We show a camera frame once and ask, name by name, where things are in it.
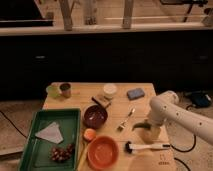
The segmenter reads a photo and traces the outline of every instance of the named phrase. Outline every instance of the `small bowl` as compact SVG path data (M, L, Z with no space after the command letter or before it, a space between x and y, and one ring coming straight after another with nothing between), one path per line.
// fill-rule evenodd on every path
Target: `small bowl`
M106 109L99 105L93 105L84 113L83 122L89 128L98 129L106 122L107 118Z
M116 163L119 148L111 137L99 136L89 144L87 156L92 169L104 170Z

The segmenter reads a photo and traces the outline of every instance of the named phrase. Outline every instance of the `napkin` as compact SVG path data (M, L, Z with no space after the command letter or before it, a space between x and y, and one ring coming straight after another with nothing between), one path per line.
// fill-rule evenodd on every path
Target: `napkin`
M35 136L56 144L59 144L63 141L63 137L59 129L59 124L56 122L52 122L46 128L37 132Z

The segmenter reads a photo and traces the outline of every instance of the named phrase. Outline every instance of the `black cabinet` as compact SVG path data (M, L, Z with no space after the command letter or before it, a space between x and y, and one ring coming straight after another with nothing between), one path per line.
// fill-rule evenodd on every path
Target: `black cabinet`
M44 97L51 82L213 87L212 30L0 37L0 99Z

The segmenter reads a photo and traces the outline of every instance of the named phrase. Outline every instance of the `orange plate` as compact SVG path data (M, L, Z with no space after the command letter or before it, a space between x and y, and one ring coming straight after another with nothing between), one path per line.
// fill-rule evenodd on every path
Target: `orange plate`
M99 136L89 144L87 155L92 169L103 170L116 163L119 155L118 145L108 136Z

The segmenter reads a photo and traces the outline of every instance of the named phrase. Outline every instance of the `white container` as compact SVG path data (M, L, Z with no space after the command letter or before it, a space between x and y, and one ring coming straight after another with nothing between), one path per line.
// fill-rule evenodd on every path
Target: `white container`
M117 92L117 87L113 83L105 84L103 87L104 97L107 99L113 99Z

